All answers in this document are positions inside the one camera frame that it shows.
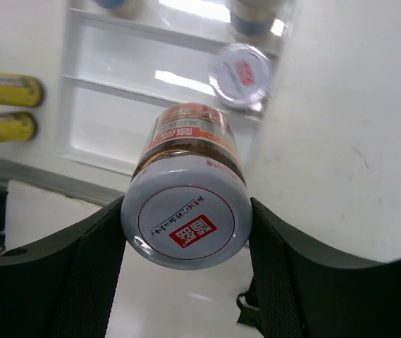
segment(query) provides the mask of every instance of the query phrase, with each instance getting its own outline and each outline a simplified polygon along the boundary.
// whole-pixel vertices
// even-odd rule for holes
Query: white lid
[[[271,62],[249,44],[231,44],[214,60],[209,84],[227,106],[248,108],[268,96]]]
[[[145,258],[195,270],[222,263],[244,246],[252,206],[232,170],[187,155],[156,161],[132,181],[121,222],[125,237]]]

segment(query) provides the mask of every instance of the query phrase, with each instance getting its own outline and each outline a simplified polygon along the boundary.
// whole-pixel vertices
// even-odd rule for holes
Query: jar label
[[[227,97],[242,100],[258,92],[267,78],[265,63],[253,52],[237,51],[222,62],[217,85]]]
[[[179,186],[148,199],[138,215],[142,239],[153,250],[180,260],[219,252],[235,233],[235,215],[226,200],[209,189]]]
[[[216,109],[202,104],[180,104],[162,113],[155,122],[144,154],[174,139],[203,139],[227,150],[239,162],[230,124]]]
[[[34,107],[41,98],[42,89],[35,78],[0,73],[0,104]]]
[[[0,142],[22,142],[35,133],[35,123],[26,113],[0,114]]]

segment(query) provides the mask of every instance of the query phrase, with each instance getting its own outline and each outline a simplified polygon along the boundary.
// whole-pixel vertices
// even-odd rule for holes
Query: white shelf
[[[131,21],[111,17],[93,1],[71,1],[58,129],[62,156],[132,174],[156,117],[176,104],[200,102],[227,115],[244,167],[252,162],[259,119],[231,111],[208,84],[213,57],[233,42],[229,23],[169,6],[179,3],[185,2],[147,0]],[[200,3],[228,17],[223,1],[191,4]],[[275,69],[282,40],[273,35],[269,42]]]
[[[72,7],[86,18],[159,32],[202,48],[235,42],[230,33],[227,3],[228,0],[143,0],[144,6],[134,20],[113,18],[93,0],[73,0]],[[280,55],[283,36],[290,30],[294,7],[294,0],[287,0],[268,38],[256,44],[268,55]]]

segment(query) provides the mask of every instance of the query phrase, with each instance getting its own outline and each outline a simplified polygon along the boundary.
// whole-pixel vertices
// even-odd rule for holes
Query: jar
[[[0,113],[0,143],[24,142],[37,133],[36,120],[26,112]]]
[[[267,37],[283,4],[284,0],[231,0],[233,35],[244,42]]]
[[[35,77],[0,72],[0,104],[37,107],[44,100],[44,87]]]
[[[270,60],[249,44],[230,44],[211,63],[209,84],[222,102],[247,110],[262,105],[272,82]]]
[[[118,18],[132,19],[144,6],[144,0],[94,0],[111,15]]]
[[[252,205],[221,113],[181,104],[158,117],[123,199],[121,222],[140,255],[169,268],[208,268],[244,246]]]

